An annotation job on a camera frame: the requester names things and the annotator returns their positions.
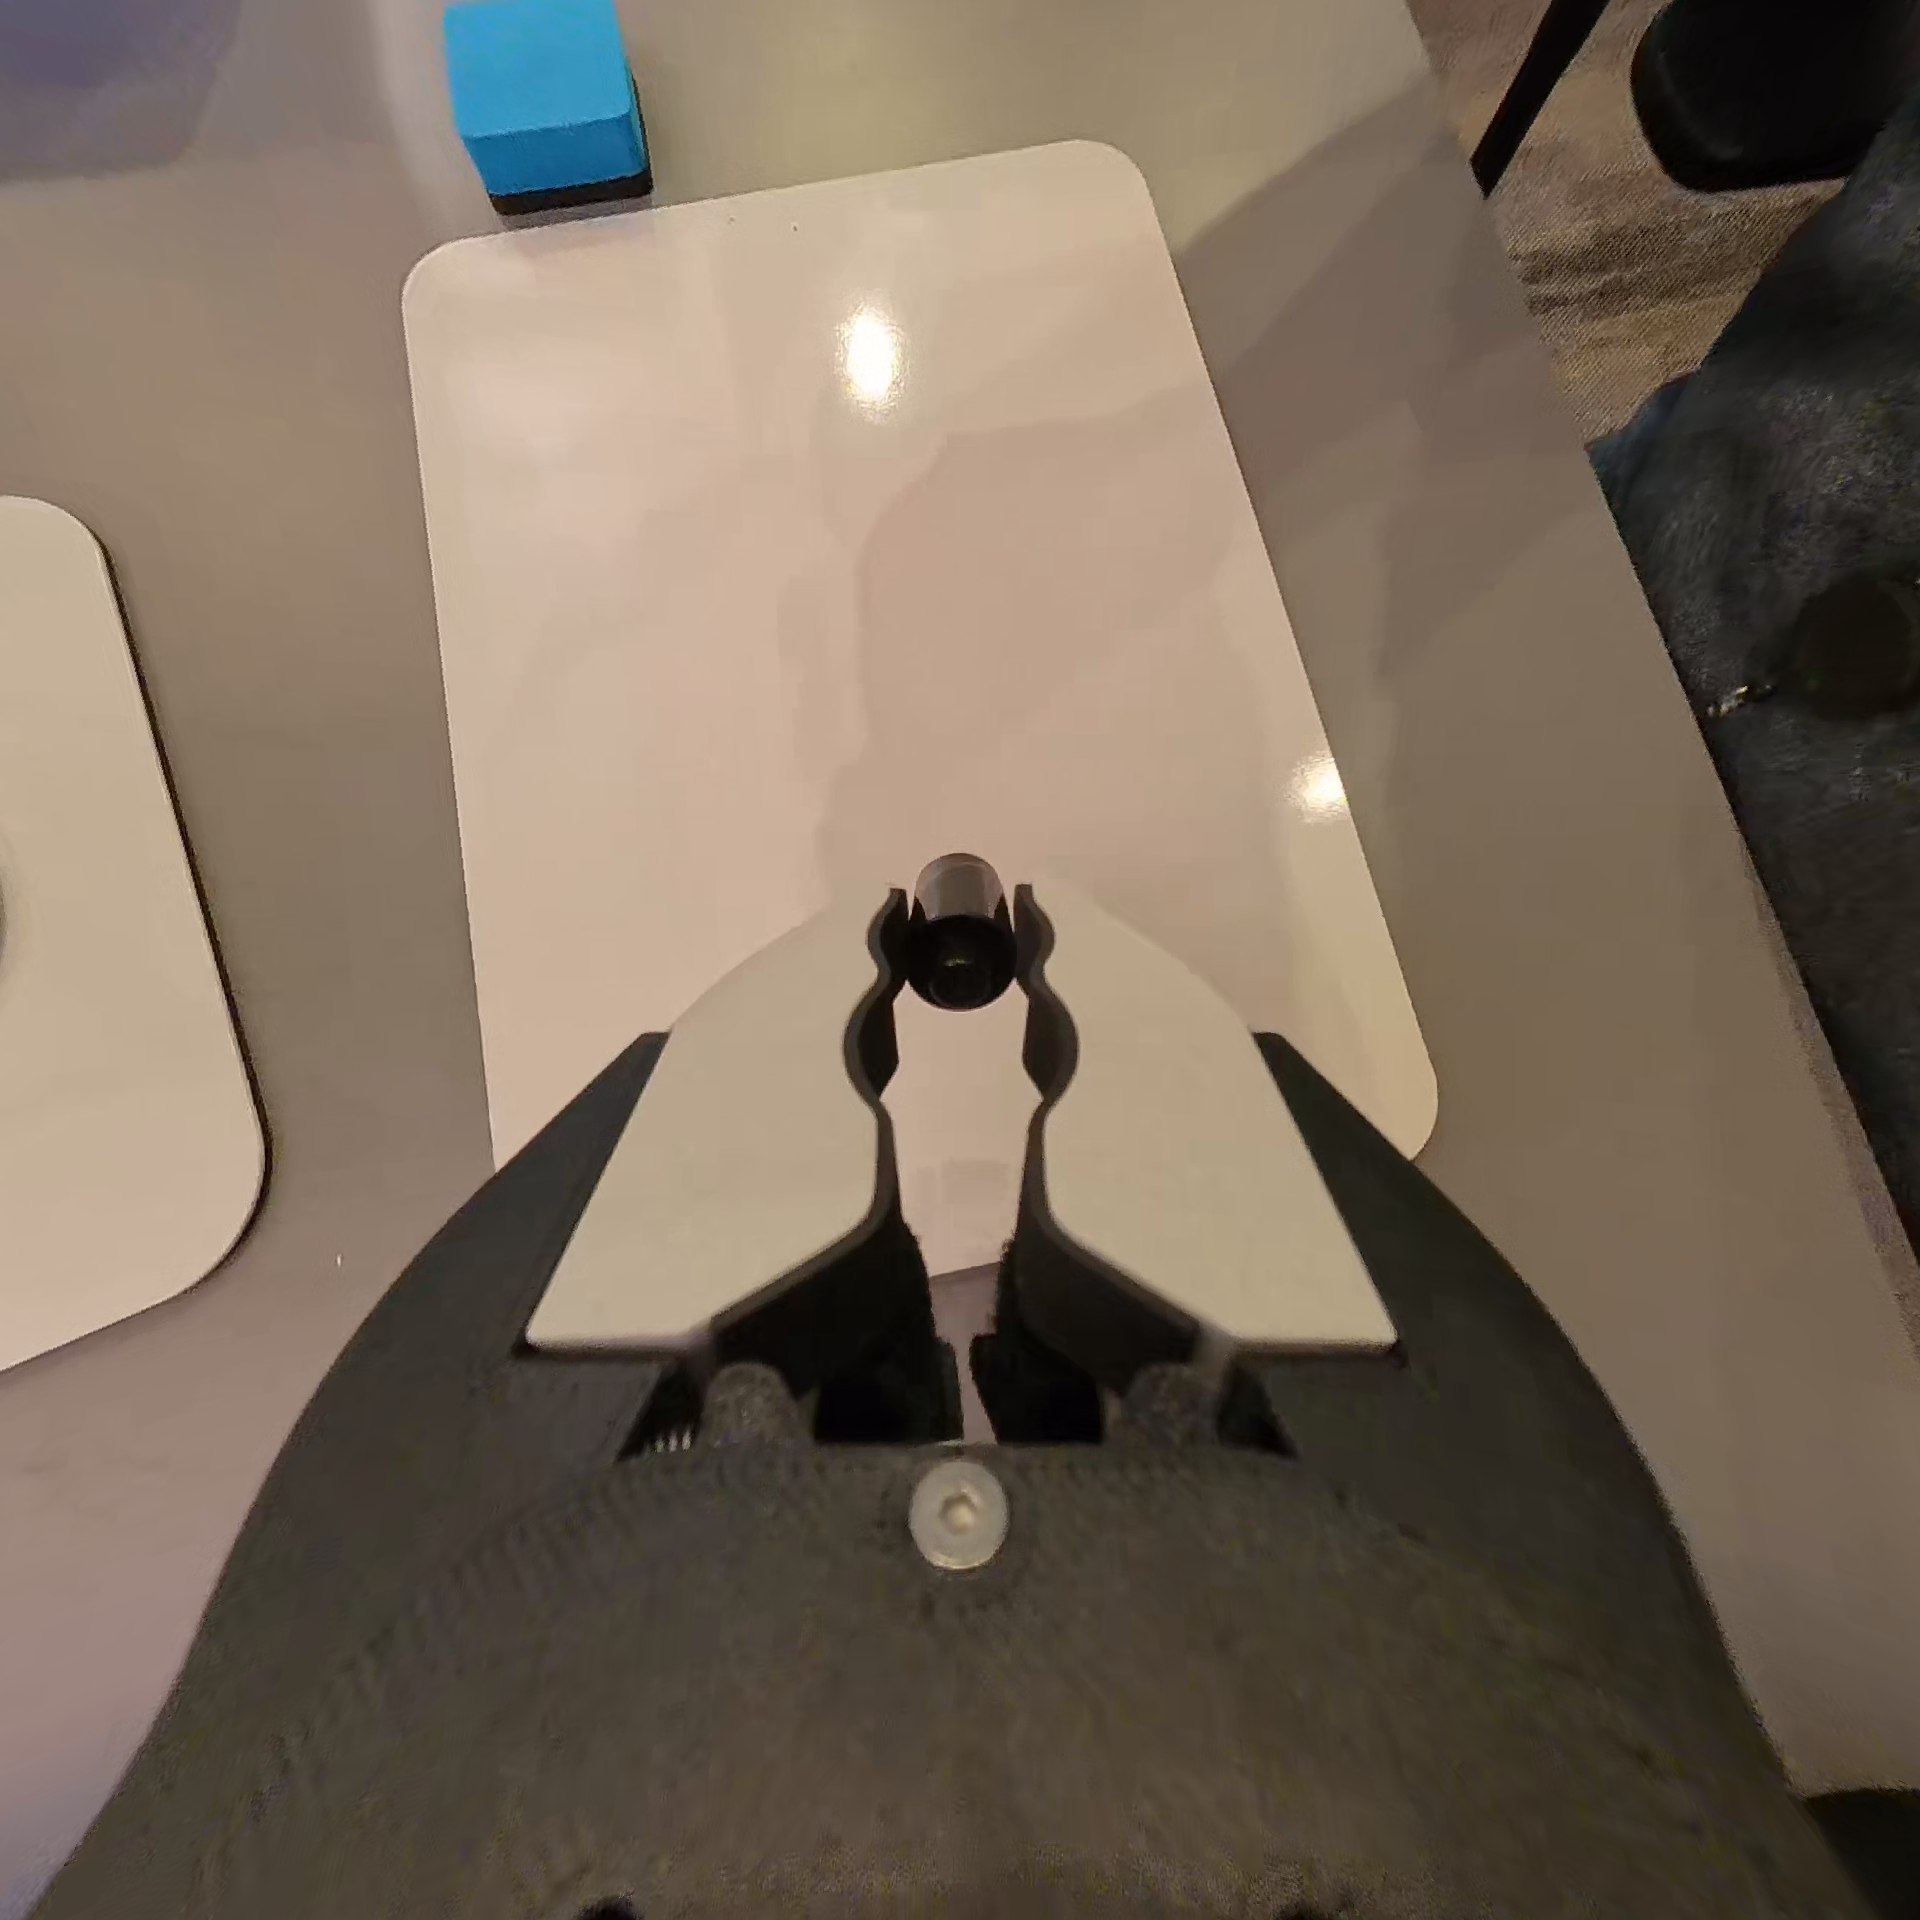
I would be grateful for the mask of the black chair base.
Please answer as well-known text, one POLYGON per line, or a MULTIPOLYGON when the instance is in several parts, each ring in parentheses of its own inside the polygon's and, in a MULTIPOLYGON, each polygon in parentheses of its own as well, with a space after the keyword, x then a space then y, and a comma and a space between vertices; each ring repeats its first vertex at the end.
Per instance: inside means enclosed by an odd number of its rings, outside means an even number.
POLYGON ((1847 177, 1914 94, 1914 2, 1671 2, 1629 61, 1663 173, 1700 195, 1847 177))

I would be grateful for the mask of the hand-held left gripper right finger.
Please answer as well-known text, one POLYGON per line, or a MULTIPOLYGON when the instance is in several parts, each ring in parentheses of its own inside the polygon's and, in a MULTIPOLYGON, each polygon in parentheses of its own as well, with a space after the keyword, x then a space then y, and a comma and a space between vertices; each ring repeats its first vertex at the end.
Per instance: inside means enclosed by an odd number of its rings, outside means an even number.
POLYGON ((1383 1358, 1399 1344, 1255 1033, 1063 880, 1015 891, 1024 1326, 1079 1370, 1383 1358))

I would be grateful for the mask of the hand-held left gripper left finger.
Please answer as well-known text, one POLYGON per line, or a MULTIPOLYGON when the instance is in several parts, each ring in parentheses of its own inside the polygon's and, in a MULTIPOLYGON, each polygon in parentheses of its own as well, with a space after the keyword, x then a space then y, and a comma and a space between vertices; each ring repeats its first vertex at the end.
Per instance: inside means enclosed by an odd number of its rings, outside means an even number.
POLYGON ((906 1284, 895 886, 834 902, 671 1024, 528 1324, 540 1353, 848 1370, 906 1284))

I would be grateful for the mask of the small white whiteboard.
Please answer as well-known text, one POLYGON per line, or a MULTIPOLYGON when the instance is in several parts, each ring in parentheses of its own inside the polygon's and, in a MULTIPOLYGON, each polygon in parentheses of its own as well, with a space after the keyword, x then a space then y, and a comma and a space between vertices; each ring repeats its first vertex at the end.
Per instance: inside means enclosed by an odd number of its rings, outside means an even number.
POLYGON ((422 256, 399 296, 494 1158, 826 901, 1084 886, 1437 1116, 1145 178, 1089 140, 422 256))

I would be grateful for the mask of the blue whiteboard eraser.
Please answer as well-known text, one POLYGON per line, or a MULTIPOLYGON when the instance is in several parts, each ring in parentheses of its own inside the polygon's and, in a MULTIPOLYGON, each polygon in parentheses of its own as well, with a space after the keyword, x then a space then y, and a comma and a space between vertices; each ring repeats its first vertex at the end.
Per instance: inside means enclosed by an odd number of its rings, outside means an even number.
POLYGON ((497 212, 641 200, 648 140, 612 2, 463 2, 440 14, 454 131, 497 212))

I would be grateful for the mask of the black marker pen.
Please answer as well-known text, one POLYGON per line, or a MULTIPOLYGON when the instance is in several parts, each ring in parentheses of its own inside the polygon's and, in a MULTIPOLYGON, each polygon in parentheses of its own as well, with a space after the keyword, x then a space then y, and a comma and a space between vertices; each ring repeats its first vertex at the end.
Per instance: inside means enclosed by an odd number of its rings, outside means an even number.
POLYGON ((983 856, 936 856, 919 874, 906 915, 904 973, 914 994, 948 1014, 981 1010, 1015 982, 1012 910, 983 856))

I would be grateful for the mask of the dark blue upholstered seat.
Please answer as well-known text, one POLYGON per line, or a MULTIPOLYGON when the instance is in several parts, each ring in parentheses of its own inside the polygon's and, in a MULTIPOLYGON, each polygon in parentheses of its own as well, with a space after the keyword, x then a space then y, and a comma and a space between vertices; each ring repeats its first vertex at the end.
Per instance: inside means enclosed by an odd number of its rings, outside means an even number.
POLYGON ((1914 99, 1591 459, 1914 1238, 1914 99))

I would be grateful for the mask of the white board with dark edge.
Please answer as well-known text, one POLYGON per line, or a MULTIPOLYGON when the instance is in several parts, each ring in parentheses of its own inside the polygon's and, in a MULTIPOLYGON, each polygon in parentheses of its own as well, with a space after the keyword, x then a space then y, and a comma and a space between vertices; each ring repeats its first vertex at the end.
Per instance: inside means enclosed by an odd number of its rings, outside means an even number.
POLYGON ((104 548, 2 500, 2 1366, 200 1284, 269 1133, 104 548))

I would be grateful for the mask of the black chair leg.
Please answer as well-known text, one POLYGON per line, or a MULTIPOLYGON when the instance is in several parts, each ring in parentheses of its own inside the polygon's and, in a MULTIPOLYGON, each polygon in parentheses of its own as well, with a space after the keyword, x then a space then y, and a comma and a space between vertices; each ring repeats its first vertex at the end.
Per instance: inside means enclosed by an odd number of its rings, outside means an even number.
POLYGON ((1472 178, 1489 200, 1609 2, 1548 2, 1526 50, 1469 155, 1472 178))

